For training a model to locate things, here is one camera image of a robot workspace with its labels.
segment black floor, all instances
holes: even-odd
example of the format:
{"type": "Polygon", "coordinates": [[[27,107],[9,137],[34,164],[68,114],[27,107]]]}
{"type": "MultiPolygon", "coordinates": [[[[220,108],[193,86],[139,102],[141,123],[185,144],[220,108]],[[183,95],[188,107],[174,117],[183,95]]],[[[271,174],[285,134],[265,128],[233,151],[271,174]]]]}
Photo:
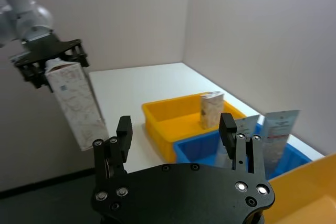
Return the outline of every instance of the black floor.
{"type": "Polygon", "coordinates": [[[94,176],[0,200],[0,223],[99,224],[91,209],[94,176]]]}

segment white carton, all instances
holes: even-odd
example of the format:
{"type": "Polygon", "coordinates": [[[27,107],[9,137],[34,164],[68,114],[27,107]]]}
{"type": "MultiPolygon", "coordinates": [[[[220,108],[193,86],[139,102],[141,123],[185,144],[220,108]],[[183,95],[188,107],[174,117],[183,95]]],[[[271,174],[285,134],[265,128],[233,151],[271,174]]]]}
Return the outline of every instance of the white carton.
{"type": "Polygon", "coordinates": [[[219,124],[224,109],[224,94],[220,91],[201,95],[201,125],[208,129],[219,124]]]}
{"type": "Polygon", "coordinates": [[[96,139],[109,137],[80,63],[48,60],[46,78],[82,151],[96,139]]]}

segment plastic bin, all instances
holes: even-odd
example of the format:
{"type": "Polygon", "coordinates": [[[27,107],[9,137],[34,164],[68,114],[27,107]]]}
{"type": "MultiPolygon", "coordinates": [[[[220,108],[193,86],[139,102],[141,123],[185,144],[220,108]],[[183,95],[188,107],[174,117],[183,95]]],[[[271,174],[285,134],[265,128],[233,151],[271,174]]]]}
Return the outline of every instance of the plastic bin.
{"type": "Polygon", "coordinates": [[[272,179],[275,202],[265,223],[336,223],[335,164],[332,154],[272,179]]]}
{"type": "MultiPolygon", "coordinates": [[[[255,133],[260,133],[261,128],[262,125],[257,124],[255,133]]],[[[214,166],[219,140],[219,131],[216,130],[176,142],[174,144],[176,162],[214,166]]],[[[266,174],[266,177],[267,179],[274,178],[310,161],[311,159],[299,150],[287,144],[277,169],[273,174],[266,174]]]]}
{"type": "MultiPolygon", "coordinates": [[[[216,126],[205,130],[201,127],[200,95],[202,94],[205,93],[142,105],[146,117],[146,130],[149,136],[154,139],[167,162],[174,163],[176,161],[173,143],[218,128],[216,126]]],[[[224,112],[231,113],[234,119],[245,117],[243,113],[225,101],[224,112]]]]}

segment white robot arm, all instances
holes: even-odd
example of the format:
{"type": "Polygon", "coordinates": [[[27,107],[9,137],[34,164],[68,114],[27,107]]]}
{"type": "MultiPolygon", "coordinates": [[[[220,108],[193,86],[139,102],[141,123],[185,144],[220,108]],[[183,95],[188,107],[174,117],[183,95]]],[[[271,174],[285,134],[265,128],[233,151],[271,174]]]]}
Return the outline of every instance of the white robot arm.
{"type": "Polygon", "coordinates": [[[32,0],[6,0],[0,8],[0,47],[19,39],[25,49],[11,58],[14,66],[36,88],[49,86],[44,76],[47,60],[60,58],[89,66],[79,39],[62,42],[53,31],[51,13],[32,0]]]}

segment robotic arm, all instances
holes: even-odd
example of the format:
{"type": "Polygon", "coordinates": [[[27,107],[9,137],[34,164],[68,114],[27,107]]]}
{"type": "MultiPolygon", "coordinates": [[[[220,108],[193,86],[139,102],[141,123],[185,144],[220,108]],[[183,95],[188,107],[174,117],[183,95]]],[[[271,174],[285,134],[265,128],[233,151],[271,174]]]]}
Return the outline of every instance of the robotic arm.
{"type": "Polygon", "coordinates": [[[50,85],[45,78],[46,61],[60,58],[88,67],[86,53],[79,39],[62,42],[53,31],[51,13],[32,0],[6,0],[0,8],[0,47],[19,39],[25,51],[11,58],[25,81],[35,88],[50,85]]]}
{"type": "Polygon", "coordinates": [[[101,224],[263,224],[262,211],[275,194],[265,179],[261,137],[237,132],[230,113],[222,113],[219,133],[232,169],[201,164],[164,164],[124,170],[132,141],[129,116],[117,136],[93,142],[96,188],[91,204],[101,224]]]}

